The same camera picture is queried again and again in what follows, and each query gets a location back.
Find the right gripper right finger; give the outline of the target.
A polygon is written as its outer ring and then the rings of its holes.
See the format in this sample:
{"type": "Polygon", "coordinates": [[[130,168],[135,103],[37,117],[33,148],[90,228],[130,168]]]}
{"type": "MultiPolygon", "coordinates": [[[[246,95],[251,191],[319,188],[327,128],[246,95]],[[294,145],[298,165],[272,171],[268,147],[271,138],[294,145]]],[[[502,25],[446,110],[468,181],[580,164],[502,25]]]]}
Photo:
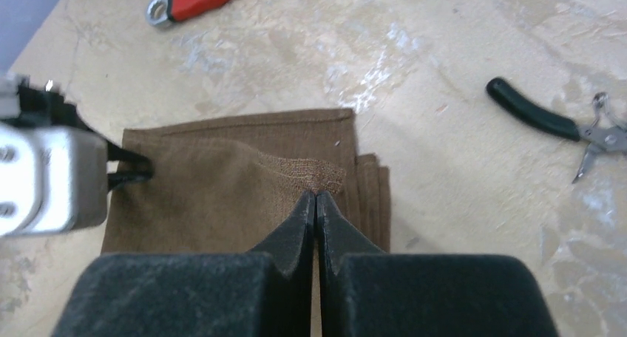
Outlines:
{"type": "Polygon", "coordinates": [[[325,336],[556,336],[522,261],[495,254],[386,253],[316,197],[325,336]]]}

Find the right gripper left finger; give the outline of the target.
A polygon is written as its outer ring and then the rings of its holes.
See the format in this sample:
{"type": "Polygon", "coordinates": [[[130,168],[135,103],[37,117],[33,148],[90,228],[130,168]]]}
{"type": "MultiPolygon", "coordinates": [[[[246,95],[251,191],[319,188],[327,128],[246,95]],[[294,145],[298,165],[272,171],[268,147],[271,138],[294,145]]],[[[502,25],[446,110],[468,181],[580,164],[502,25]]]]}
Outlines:
{"type": "Polygon", "coordinates": [[[108,254],[81,274],[54,336],[308,336],[316,198],[245,253],[108,254]]]}

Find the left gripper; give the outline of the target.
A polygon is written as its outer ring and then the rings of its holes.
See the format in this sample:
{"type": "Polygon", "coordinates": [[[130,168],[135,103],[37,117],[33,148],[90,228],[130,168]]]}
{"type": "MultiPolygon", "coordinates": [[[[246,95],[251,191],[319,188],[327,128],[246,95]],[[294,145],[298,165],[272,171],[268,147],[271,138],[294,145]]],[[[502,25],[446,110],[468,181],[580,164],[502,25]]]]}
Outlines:
{"type": "MultiPolygon", "coordinates": [[[[35,129],[51,126],[68,126],[91,132],[99,138],[107,139],[90,126],[79,115],[77,106],[65,100],[58,90],[31,87],[28,78],[16,81],[19,112],[14,116],[14,126],[18,129],[35,129]]],[[[152,161],[136,152],[123,149],[114,143],[107,143],[107,160],[131,164],[151,165],[152,161]]],[[[153,178],[151,171],[117,171],[108,173],[108,191],[115,191],[125,185],[144,183],[153,178]]]]}

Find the brown cloth napkin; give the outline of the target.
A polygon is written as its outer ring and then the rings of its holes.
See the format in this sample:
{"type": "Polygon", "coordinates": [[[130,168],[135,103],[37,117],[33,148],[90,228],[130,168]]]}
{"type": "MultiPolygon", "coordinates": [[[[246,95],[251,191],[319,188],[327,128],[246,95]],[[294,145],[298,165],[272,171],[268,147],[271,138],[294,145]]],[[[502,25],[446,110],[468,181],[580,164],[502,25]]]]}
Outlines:
{"type": "Polygon", "coordinates": [[[390,248],[390,171],[358,154],[350,109],[315,109],[127,129],[123,147],[154,177],[112,195],[105,253],[252,248],[304,191],[328,191],[346,219],[390,248]]]}

